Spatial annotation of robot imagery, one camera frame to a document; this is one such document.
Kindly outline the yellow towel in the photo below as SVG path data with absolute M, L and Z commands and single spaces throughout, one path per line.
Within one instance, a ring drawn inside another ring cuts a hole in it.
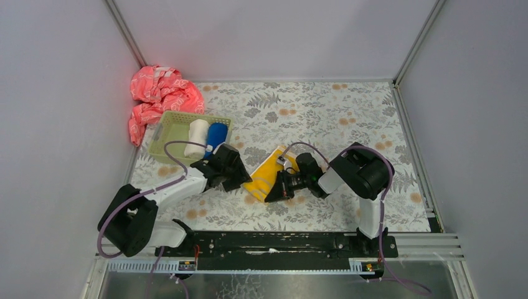
M 285 149 L 286 146 L 281 145 L 273 150 L 250 175 L 252 181 L 243 184 L 244 190 L 262 203 L 265 202 L 265 198 L 271 191 L 278 171 L 285 170 L 287 167 L 292 167 L 296 171 L 299 170 L 295 161 L 297 155 L 294 153 L 288 152 L 284 156 L 284 159 L 287 161 L 286 166 L 278 162 L 278 158 L 283 154 Z

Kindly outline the blue towel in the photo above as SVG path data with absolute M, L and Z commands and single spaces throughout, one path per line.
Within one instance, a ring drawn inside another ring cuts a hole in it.
M 208 158 L 227 139 L 229 127 L 224 123 L 213 123 L 209 126 L 204 158 Z

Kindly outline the cream towel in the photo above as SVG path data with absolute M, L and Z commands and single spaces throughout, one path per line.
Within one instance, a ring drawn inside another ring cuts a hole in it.
M 209 123 L 202 119 L 196 119 L 189 125 L 188 141 L 184 150 L 184 156 L 192 159 L 202 159 L 207 148 L 207 135 Z

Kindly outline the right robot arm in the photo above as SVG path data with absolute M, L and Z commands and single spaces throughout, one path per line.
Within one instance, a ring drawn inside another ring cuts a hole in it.
M 310 153 L 297 155 L 296 169 L 288 166 L 285 158 L 288 151 L 289 148 L 276 160 L 283 169 L 276 173 L 265 203 L 292 199 L 295 192 L 302 189 L 324 199 L 345 184 L 360 197 L 362 216 L 357 228 L 360 240 L 383 242 L 384 200 L 395 174 L 394 167 L 384 156 L 372 148 L 353 143 L 332 159 L 324 171 Z

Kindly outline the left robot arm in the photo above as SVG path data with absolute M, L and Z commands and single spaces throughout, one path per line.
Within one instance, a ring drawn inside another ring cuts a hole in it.
M 178 248 L 193 234 L 185 223 L 159 221 L 158 215 L 182 200 L 222 186 L 230 192 L 252 181 L 240 153 L 222 143 L 183 174 L 149 189 L 132 184 L 119 188 L 98 223 L 97 249 L 105 258 L 132 257 L 146 247 Z

